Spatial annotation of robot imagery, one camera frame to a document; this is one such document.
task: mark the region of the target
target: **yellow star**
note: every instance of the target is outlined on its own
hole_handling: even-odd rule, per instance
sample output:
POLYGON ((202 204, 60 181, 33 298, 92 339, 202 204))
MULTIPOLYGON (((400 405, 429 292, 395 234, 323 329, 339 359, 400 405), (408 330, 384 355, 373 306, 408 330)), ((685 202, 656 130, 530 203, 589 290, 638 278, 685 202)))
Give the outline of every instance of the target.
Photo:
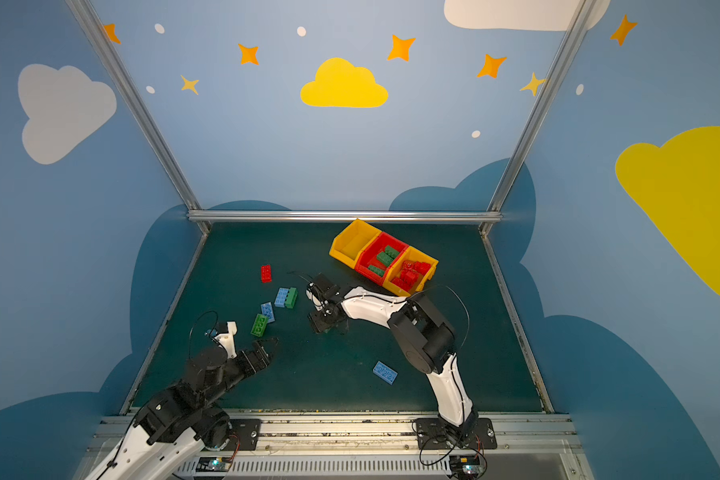
POLYGON ((536 96, 536 91, 538 90, 539 85, 541 85, 542 83, 544 83, 546 81, 547 81, 546 78, 542 78, 541 80, 536 78, 536 72, 533 72, 532 74, 530 74, 530 83, 528 83, 528 85, 522 87, 520 89, 520 91, 530 90, 533 92, 534 96, 536 96))
POLYGON ((120 39, 115 35, 115 24, 108 24, 104 26, 106 36, 110 38, 112 42, 120 43, 120 39))
POLYGON ((626 34, 630 33, 630 31, 637 26, 637 22, 632 23, 629 20, 626 19, 626 15, 624 15, 624 19, 621 21, 621 25, 619 25, 619 29, 614 32, 610 36, 611 40, 618 40, 619 46, 624 44, 624 38, 626 38, 626 34))
POLYGON ((478 78, 485 75, 490 75, 491 77, 496 78, 496 75, 499 74, 499 67, 506 59, 507 57, 493 58, 490 55, 485 55, 485 65, 483 65, 483 69, 480 70, 480 73, 478 73, 478 78))
POLYGON ((181 88, 182 90, 191 90, 195 92, 195 95, 197 95, 197 90, 195 90, 195 84, 199 82, 200 80, 195 80, 194 82, 190 82, 186 78, 184 78, 184 75, 181 76, 181 79, 184 81, 184 86, 181 88))
POLYGON ((402 58, 406 62, 408 61, 408 50, 413 45, 415 38, 409 38, 408 40, 401 40, 400 38, 392 36, 392 51, 389 53, 387 60, 393 58, 402 58))
POLYGON ((259 61, 256 60, 256 50, 259 50, 259 47, 243 47, 240 44, 237 44, 238 47, 240 47, 240 52, 242 52, 242 58, 240 59, 240 65, 244 63, 252 63, 254 65, 258 65, 259 61))

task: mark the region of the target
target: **white cloud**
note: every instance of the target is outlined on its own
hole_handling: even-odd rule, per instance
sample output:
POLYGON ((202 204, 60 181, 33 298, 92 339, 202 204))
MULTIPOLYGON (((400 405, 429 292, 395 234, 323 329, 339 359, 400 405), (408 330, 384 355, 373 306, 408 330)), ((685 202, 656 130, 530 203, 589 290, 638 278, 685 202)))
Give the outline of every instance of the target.
POLYGON ((27 65, 19 74, 19 100, 29 117, 21 140, 32 160, 43 165, 61 160, 117 108, 109 85, 70 66, 27 65))
MULTIPOLYGON (((587 28, 597 24, 610 0, 596 0, 587 28)), ((445 18, 462 28, 564 31, 579 0, 445 0, 445 18)))

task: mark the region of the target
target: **green toy brick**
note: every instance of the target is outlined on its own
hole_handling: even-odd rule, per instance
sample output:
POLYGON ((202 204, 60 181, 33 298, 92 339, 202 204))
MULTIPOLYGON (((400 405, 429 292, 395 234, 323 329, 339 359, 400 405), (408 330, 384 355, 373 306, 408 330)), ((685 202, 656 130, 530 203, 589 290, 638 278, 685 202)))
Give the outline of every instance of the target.
POLYGON ((298 295, 298 290, 295 287, 288 289, 288 296, 286 296, 286 307, 287 308, 293 308, 293 306, 296 304, 297 295, 298 295))
POLYGON ((266 323, 269 319, 259 313, 256 315, 256 321, 253 322, 253 328, 251 328, 251 335, 264 336, 264 330, 266 329, 266 323))
POLYGON ((384 270, 378 268, 377 266, 368 265, 368 270, 370 270, 371 272, 373 272, 376 275, 384 276, 384 270))
POLYGON ((395 258, 397 258, 398 255, 400 254, 400 252, 398 252, 397 250, 395 250, 394 248, 392 248, 390 245, 387 245, 387 247, 384 249, 384 253, 387 254, 387 255, 390 255, 393 260, 394 260, 395 258))
POLYGON ((382 262, 384 266, 390 266, 394 260, 390 255, 387 255, 384 252, 381 252, 379 255, 376 255, 376 260, 379 262, 382 262))

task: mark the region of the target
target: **lego brick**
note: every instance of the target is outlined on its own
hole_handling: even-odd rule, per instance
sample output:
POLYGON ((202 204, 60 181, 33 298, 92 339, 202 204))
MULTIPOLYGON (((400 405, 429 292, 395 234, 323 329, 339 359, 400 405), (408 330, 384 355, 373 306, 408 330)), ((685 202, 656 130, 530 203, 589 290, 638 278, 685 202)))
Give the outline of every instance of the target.
POLYGON ((262 303, 262 315, 267 317, 267 323, 275 321, 275 312, 272 310, 272 302, 262 303))
POLYGON ((403 281, 403 279, 400 278, 399 276, 396 276, 395 278, 393 278, 393 279, 391 280, 391 282, 392 282, 394 285, 399 286, 400 288, 402 288, 402 289, 405 290, 406 292, 411 289, 411 285, 410 285, 409 283, 405 283, 405 282, 403 281))
POLYGON ((418 278, 418 274, 416 272, 411 272, 410 270, 406 270, 404 272, 400 272, 400 278, 403 282, 413 285, 416 282, 416 279, 418 278))
POLYGON ((427 272, 429 272, 430 267, 432 267, 432 265, 427 262, 416 262, 416 264, 413 265, 414 270, 422 275, 426 275, 427 272))
POLYGON ((377 266, 369 265, 368 270, 370 270, 371 272, 373 272, 376 275, 384 276, 384 270, 378 268, 377 266))
POLYGON ((384 266, 390 266, 392 264, 393 258, 390 255, 385 254, 384 252, 379 252, 379 254, 376 255, 376 260, 382 262, 384 266))
POLYGON ((296 297, 298 296, 298 290, 294 288, 288 289, 288 295, 286 295, 286 307, 293 308, 296 304, 296 297))
POLYGON ((376 366, 373 367, 373 372, 389 385, 391 385, 394 379, 398 376, 398 373, 395 370, 392 370, 381 362, 376 363, 376 366))
POLYGON ((272 267, 270 265, 262 265, 262 283, 272 281, 272 267))
POLYGON ((277 298, 275 298, 275 306, 283 308, 286 306, 286 297, 288 297, 288 289, 281 288, 277 291, 277 298))
POLYGON ((398 255, 400 254, 400 252, 398 252, 397 250, 392 248, 390 245, 387 245, 386 248, 384 248, 384 253, 387 255, 390 255, 390 257, 392 257, 393 260, 395 258, 397 258, 398 255))
POLYGON ((253 336, 264 336, 264 330, 266 330, 266 323, 269 319, 261 313, 256 314, 256 320, 253 322, 253 328, 251 328, 251 335, 253 336))

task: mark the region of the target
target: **robotic arm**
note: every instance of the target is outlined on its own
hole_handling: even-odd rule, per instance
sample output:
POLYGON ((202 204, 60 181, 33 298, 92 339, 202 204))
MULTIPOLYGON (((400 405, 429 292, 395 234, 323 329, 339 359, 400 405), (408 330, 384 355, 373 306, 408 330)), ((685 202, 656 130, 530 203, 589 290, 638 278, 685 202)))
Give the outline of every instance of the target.
POLYGON ((360 286, 339 287, 323 274, 309 284, 307 297, 315 304, 309 322, 317 333, 347 318, 389 328, 405 358, 426 374, 432 385, 445 436, 452 445, 467 445, 478 414, 459 374, 454 328, 429 298, 421 293, 406 298, 370 292, 360 286))
POLYGON ((203 448, 226 446, 230 418, 215 402, 269 366, 272 354, 265 344, 277 339, 257 340, 252 350, 236 352, 236 324, 227 322, 216 332, 215 345, 187 360, 182 379, 138 411, 117 447, 86 480, 163 480, 203 448))

